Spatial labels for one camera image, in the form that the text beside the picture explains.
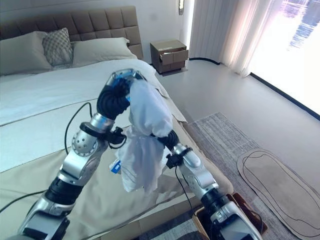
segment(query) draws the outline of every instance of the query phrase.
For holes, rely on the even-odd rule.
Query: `black cable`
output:
[[[186,196],[186,199],[188,199],[188,202],[189,202],[190,208],[191,208],[191,210],[192,210],[192,212],[193,212],[193,215],[196,217],[197,215],[196,215],[196,213],[195,213],[194,208],[192,207],[192,204],[191,204],[190,199],[189,199],[189,197],[188,197],[188,195],[187,195],[187,193],[186,193],[186,190],[185,190],[184,186],[182,185],[180,179],[178,178],[178,175],[177,175],[177,166],[175,166],[174,172],[175,172],[176,179],[178,179],[178,181],[179,181],[179,183],[180,183],[180,185],[181,185],[181,187],[182,187],[182,189],[183,189],[183,192],[184,192],[184,194],[185,194],[185,196]]]
[[[7,205],[5,205],[3,208],[0,209],[0,213],[2,213],[6,208],[8,208],[11,204],[21,200],[21,199],[24,199],[26,197],[29,197],[29,196],[32,196],[32,195],[36,195],[36,194],[42,194],[44,193],[45,191],[47,190],[43,190],[43,191],[37,191],[37,192],[33,192],[33,193],[29,193],[29,194],[26,194],[24,196],[21,196],[21,197],[18,197],[16,198],[15,200],[12,200],[11,202],[9,202]]]
[[[80,110],[85,106],[89,104],[89,110],[90,110],[90,117],[92,118],[92,106],[91,106],[91,103],[90,102],[86,102],[85,104],[83,104],[76,112],[75,114],[72,116],[72,118],[70,119],[68,125],[66,126],[66,129],[65,129],[65,132],[64,132],[64,150],[65,150],[65,153],[68,155],[68,149],[67,149],[67,134],[68,134],[68,129],[69,129],[69,126],[71,124],[71,122],[73,121],[73,119],[76,117],[76,115],[80,112]]]

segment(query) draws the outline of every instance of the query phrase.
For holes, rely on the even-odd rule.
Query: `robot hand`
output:
[[[105,85],[96,103],[97,112],[108,119],[115,120],[130,105],[126,98],[127,94],[128,88],[125,84],[120,83],[115,87]]]

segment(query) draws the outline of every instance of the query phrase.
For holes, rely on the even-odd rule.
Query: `window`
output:
[[[251,71],[320,114],[320,0],[284,0],[267,26]]]

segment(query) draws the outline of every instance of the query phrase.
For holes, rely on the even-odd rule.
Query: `tufted headboard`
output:
[[[37,16],[1,23],[0,39],[14,38],[33,31],[51,32],[67,28],[70,41],[100,38],[129,39],[129,49],[138,59],[143,58],[141,38],[134,6],[74,11]]]

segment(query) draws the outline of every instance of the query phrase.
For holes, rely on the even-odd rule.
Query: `nightstand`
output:
[[[178,40],[150,42],[151,61],[161,74],[185,67],[189,51],[187,46]]]

